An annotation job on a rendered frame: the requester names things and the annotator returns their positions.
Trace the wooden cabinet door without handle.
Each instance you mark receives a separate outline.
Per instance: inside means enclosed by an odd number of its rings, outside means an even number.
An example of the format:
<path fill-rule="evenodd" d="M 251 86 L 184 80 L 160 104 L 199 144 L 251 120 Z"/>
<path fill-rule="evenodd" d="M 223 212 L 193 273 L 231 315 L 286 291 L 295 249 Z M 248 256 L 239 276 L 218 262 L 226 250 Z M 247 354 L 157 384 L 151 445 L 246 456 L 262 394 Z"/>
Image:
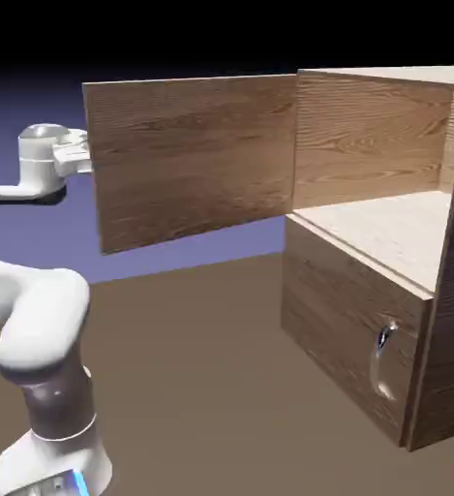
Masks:
<path fill-rule="evenodd" d="M 90 82 L 83 100 L 103 253 L 290 210 L 295 75 Z"/>

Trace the wooden cabinet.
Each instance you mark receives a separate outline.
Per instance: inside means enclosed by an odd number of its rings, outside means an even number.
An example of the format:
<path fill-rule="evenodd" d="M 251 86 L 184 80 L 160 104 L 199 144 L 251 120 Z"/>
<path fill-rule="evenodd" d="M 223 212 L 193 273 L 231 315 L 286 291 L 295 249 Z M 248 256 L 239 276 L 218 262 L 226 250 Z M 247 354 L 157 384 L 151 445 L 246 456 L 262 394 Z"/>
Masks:
<path fill-rule="evenodd" d="M 407 442 L 454 436 L 454 66 L 302 70 L 292 210 L 432 295 Z"/>

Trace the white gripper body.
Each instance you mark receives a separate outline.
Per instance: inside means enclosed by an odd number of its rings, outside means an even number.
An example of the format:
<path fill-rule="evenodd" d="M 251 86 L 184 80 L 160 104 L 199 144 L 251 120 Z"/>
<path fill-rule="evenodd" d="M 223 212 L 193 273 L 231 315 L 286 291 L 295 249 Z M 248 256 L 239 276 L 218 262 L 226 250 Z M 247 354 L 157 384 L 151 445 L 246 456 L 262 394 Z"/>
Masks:
<path fill-rule="evenodd" d="M 65 143 L 53 146 L 53 159 L 59 175 L 91 173 L 92 161 L 87 143 Z"/>

